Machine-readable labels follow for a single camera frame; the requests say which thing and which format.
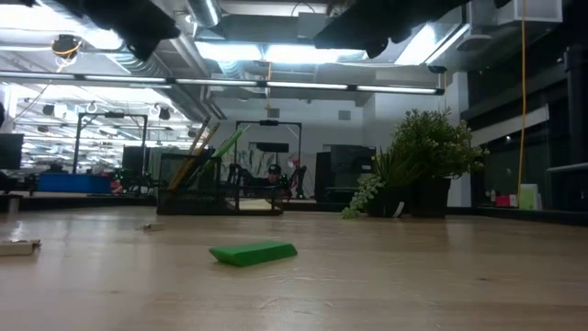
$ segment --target cable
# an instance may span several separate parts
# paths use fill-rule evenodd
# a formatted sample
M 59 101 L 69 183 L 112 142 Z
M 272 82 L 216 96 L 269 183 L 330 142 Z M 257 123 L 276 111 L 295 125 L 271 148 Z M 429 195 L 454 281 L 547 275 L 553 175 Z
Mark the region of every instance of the cable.
M 296 10 L 296 8 L 298 8 L 298 6 L 300 5 L 305 5 L 306 7 L 310 8 L 312 13 L 316 13 L 316 10 L 314 10 L 314 8 L 312 8 L 311 5 L 309 5 L 309 3 L 307 3 L 306 1 L 298 1 L 298 3 L 296 3 L 296 5 L 292 8 L 292 12 L 290 13 L 290 15 L 293 17 L 294 16 L 294 11 Z
M 521 205 L 521 186 L 523 182 L 523 156 L 525 154 L 525 126 L 526 126 L 526 0 L 523 0 L 523 15 L 521 20 L 521 34 L 523 43 L 523 128 L 521 129 L 521 148 L 518 155 L 518 187 L 516 192 L 516 206 Z
M 73 64 L 73 63 L 68 63 L 67 61 L 70 59 L 72 54 L 74 54 L 74 52 L 80 48 L 81 45 L 82 45 L 82 43 L 80 42 L 74 48 L 70 49 L 69 51 L 65 51 L 63 53 L 63 54 L 67 54 L 67 59 L 65 59 L 65 62 L 62 63 L 62 65 L 60 65 L 59 68 L 57 68 L 56 73 L 60 73 L 63 70 L 63 68 L 65 68 L 68 65 Z M 31 101 L 31 103 L 8 123 L 12 124 L 12 123 L 16 122 L 18 119 L 25 116 L 33 107 L 35 107 L 35 105 L 37 105 L 37 102 L 39 102 L 40 98 L 43 96 L 45 91 L 47 91 L 47 89 L 49 88 L 49 86 L 51 86 L 52 83 L 53 83 L 53 80 L 50 80 L 49 83 L 47 83 L 47 85 L 45 87 L 43 87 L 43 89 L 39 92 L 39 94 Z

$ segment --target green block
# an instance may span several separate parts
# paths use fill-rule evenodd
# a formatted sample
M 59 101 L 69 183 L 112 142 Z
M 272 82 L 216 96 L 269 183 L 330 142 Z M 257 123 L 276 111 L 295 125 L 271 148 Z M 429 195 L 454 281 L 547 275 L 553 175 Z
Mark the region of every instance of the green block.
M 298 254 L 293 244 L 276 241 L 212 247 L 209 251 L 219 262 L 238 267 L 252 266 L 284 257 L 294 257 Z

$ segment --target small object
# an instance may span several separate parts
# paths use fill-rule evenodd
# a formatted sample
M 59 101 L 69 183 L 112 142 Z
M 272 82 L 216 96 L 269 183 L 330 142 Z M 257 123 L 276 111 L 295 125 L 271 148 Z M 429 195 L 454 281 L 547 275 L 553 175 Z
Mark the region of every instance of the small object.
M 212 247 L 209 251 L 220 263 L 237 267 L 252 266 L 298 254 L 293 244 L 278 241 Z
M 510 207 L 511 199 L 510 196 L 497 196 L 496 207 Z
M 138 230 L 143 230 L 143 231 L 146 231 L 146 232 L 162 231 L 162 230 L 165 230 L 165 223 L 149 223 L 149 224 L 145 224 L 144 226 L 140 227 Z
M 516 194 L 511 194 L 511 195 L 509 196 L 509 198 L 510 198 L 510 200 L 511 200 L 511 207 L 518 207 L 518 206 L 516 205 Z
M 0 257 L 29 256 L 40 248 L 40 240 L 12 240 L 0 243 Z

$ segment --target blue box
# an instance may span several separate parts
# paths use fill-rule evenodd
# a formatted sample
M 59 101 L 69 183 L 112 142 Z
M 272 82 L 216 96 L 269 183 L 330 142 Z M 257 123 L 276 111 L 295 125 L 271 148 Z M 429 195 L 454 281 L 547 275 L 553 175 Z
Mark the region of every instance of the blue box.
M 38 191 L 110 194 L 110 179 L 97 175 L 42 173 Z

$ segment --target light fixture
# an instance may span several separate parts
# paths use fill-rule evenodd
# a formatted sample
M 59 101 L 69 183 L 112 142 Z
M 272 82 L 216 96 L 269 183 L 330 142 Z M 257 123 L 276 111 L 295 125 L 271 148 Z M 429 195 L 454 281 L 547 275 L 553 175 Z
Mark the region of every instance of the light fixture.
M 196 47 L 203 58 L 220 62 L 262 60 L 261 52 L 254 44 L 197 41 Z
M 434 60 L 436 60 L 441 54 L 446 52 L 451 45 L 453 45 L 456 41 L 461 38 L 466 32 L 469 30 L 469 24 L 465 24 L 461 29 L 458 30 L 448 41 L 443 43 L 441 47 L 439 47 L 428 59 L 426 59 L 425 63 L 431 64 Z
M 107 126 L 100 127 L 98 130 L 103 134 L 110 134 L 114 136 L 119 135 L 119 131 L 117 129 L 109 128 Z
M 228 80 L 228 79 L 186 79 L 175 80 L 178 84 L 206 85 L 206 86 L 257 86 L 256 81 Z
M 245 86 L 245 87 L 275 87 L 275 88 L 299 88 L 299 89 L 325 89 L 325 90 L 339 90 L 339 91 L 358 91 L 358 92 L 380 92 L 380 93 L 398 93 L 398 94 L 422 94 L 422 95 L 442 95 L 444 89 L 442 88 L 422 88 L 422 87 L 410 87 L 410 86 L 355 86 L 355 85 L 344 85 L 344 84 L 322 84 L 322 83 L 305 83 L 305 82 L 272 82 L 272 81 L 251 81 L 251 80 L 230 80 L 230 79 L 200 79 L 200 78 L 150 78 L 150 77 L 131 77 L 131 76 L 102 76 L 102 75 L 77 75 L 80 81 L 92 81 L 97 80 L 101 82 L 119 82 L 119 83 L 136 83 L 137 80 L 151 80 L 152 82 L 165 81 L 168 84 L 177 85 L 198 85 L 198 86 Z M 163 98 L 159 93 L 152 89 L 131 89 L 131 88 L 115 88 L 113 93 L 110 95 L 106 91 L 113 90 L 110 87 L 85 87 L 89 92 L 96 92 L 94 89 L 100 89 L 105 95 L 109 95 L 111 98 L 117 97 L 118 99 L 128 99 L 131 94 L 132 97 L 137 98 L 138 102 L 142 104 L 146 103 L 164 103 L 167 107 L 171 105 L 169 99 Z M 150 109 L 152 116 L 159 116 L 159 109 L 152 107 Z
M 394 64 L 421 64 L 435 51 L 435 46 L 435 29 L 430 24 L 426 24 L 406 45 Z
M 309 45 L 271 45 L 267 49 L 266 61 L 273 63 L 336 63 L 342 56 L 358 54 L 359 58 L 364 55 L 363 51 L 356 50 L 317 50 Z
M 124 83 L 165 83 L 165 78 L 154 77 L 133 77 L 133 76 L 115 76 L 115 75 L 100 75 L 87 74 L 87 80 L 101 81 L 101 82 L 124 82 Z
M 99 50 L 117 50 L 122 47 L 124 42 L 113 30 L 104 29 L 86 30 L 84 40 Z
M 73 74 L 52 74 L 52 73 L 28 73 L 0 71 L 0 76 L 5 78 L 27 78 L 27 79 L 53 79 L 53 80 L 74 80 Z
M 124 130 L 143 130 L 143 127 L 141 126 L 140 128 L 137 126 L 132 126 L 132 125 L 120 125 L 118 126 L 119 129 L 124 129 Z M 168 130 L 172 130 L 171 128 L 168 127 L 153 127 L 153 126 L 149 126 L 147 127 L 147 131 L 168 131 Z
M 28 142 L 58 142 L 58 143 L 75 143 L 75 138 L 66 137 L 45 137 L 45 136 L 25 136 L 25 141 Z M 192 142 L 179 142 L 179 141 L 161 141 L 164 144 L 170 144 L 174 146 L 191 146 Z M 132 139 L 108 139 L 108 138 L 80 138 L 80 143 L 111 143 L 115 145 L 128 145 L 128 146 L 141 146 L 140 140 Z M 155 146 L 157 141 L 146 141 L 147 146 Z
M 159 89 L 170 89 L 171 85 L 158 85 L 158 84 L 129 84 L 131 88 L 159 88 Z
M 381 93 L 422 94 L 422 95 L 443 94 L 443 90 L 439 90 L 436 88 L 402 87 L 402 86 L 358 86 L 357 91 L 360 91 L 360 92 L 381 92 Z
M 346 90 L 344 84 L 318 84 L 318 83 L 291 83 L 291 82 L 267 82 L 267 87 L 294 87 L 294 88 L 312 88 L 327 90 Z

